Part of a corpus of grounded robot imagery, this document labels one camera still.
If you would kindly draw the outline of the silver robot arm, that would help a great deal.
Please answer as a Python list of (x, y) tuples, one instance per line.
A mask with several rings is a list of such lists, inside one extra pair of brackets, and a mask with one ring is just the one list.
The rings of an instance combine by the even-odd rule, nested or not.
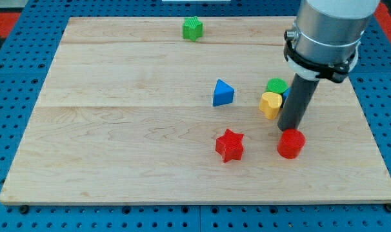
[(285, 31), (284, 56), (307, 81), (341, 83), (358, 61), (358, 47), (379, 0), (302, 0)]

